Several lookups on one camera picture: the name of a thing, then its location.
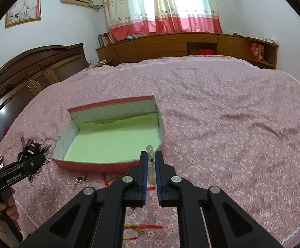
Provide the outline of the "pink cardboard box green lining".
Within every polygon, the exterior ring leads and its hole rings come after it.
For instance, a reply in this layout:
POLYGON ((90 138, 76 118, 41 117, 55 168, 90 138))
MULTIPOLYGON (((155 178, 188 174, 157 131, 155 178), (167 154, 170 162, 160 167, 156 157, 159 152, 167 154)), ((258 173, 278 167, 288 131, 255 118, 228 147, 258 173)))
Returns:
POLYGON ((165 127, 153 95, 127 97, 68 110, 51 159, 64 170, 125 174, 147 146, 162 147, 165 127))

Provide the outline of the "dark wooden headboard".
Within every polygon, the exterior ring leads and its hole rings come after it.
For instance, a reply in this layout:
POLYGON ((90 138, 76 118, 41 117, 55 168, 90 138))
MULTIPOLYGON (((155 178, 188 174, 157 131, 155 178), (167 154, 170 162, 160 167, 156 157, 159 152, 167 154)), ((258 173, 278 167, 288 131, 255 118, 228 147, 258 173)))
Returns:
POLYGON ((0 142, 26 105, 41 91, 88 66, 82 43, 30 49, 3 65, 0 68, 0 142))

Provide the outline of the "pink floral bedspread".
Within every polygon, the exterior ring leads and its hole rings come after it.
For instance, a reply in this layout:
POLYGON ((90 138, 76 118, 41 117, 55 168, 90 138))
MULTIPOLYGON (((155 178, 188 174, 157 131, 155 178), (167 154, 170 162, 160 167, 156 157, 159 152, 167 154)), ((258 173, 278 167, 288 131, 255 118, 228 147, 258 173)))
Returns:
POLYGON ((195 186, 220 186, 284 247, 300 244, 300 83, 230 57, 162 58, 87 68, 40 92, 0 143, 54 146, 73 107, 153 95, 163 157, 195 186))

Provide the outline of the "framed wedding photo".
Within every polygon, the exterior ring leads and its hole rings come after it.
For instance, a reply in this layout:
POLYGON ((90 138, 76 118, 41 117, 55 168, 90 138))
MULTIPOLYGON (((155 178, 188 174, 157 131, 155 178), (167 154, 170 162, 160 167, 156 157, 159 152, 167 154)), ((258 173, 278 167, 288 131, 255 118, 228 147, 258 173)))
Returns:
POLYGON ((5 28, 41 19, 41 0, 17 0, 6 13, 5 28))

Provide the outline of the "red cushion in cabinet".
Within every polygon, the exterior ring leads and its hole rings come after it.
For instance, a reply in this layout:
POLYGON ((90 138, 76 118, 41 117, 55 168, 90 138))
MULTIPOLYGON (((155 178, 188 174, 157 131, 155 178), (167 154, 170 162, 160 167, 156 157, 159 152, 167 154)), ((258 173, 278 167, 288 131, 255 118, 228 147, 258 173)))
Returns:
POLYGON ((214 49, 208 49, 208 48, 203 48, 199 49, 199 55, 215 55, 215 50, 214 49))

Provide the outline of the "long wooden cabinet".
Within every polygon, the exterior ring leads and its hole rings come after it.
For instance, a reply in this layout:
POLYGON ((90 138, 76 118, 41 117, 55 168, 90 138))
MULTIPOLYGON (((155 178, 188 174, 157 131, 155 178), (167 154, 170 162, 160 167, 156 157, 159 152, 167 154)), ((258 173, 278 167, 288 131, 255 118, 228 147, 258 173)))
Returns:
POLYGON ((96 49, 99 59, 117 66, 120 63, 136 63, 146 59, 199 55, 199 49, 214 49, 215 55, 225 55, 245 60, 266 69, 277 68, 278 45, 260 39, 240 35, 208 32, 179 32, 141 36, 126 39, 96 49), (250 43, 264 46, 264 61, 250 57, 250 43))

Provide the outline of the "red box on shelf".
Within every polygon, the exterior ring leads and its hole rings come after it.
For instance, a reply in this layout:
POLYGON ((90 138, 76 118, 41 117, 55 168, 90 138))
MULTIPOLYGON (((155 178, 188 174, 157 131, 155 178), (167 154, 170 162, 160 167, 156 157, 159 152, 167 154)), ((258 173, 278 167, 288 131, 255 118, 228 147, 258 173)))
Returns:
POLYGON ((257 61, 264 61, 264 46, 256 43, 256 42, 252 42, 250 43, 250 57, 252 57, 253 59, 257 60, 257 61))

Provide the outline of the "row of books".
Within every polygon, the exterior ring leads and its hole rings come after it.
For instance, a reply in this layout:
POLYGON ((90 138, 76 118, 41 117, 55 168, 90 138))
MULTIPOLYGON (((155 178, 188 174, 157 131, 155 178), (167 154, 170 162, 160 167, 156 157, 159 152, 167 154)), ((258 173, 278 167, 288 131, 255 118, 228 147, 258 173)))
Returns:
POLYGON ((112 44, 116 43, 116 40, 112 36, 110 32, 105 32, 103 34, 98 35, 98 41, 100 44, 100 47, 106 47, 112 44))

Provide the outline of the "pink white floral curtain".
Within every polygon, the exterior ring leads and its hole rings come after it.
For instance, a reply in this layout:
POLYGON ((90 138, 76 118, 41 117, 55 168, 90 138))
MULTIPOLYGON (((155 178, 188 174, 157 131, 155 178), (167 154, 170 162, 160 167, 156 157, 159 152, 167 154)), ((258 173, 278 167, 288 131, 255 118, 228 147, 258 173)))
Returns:
POLYGON ((103 0, 116 41, 135 34, 221 33, 215 0, 103 0))

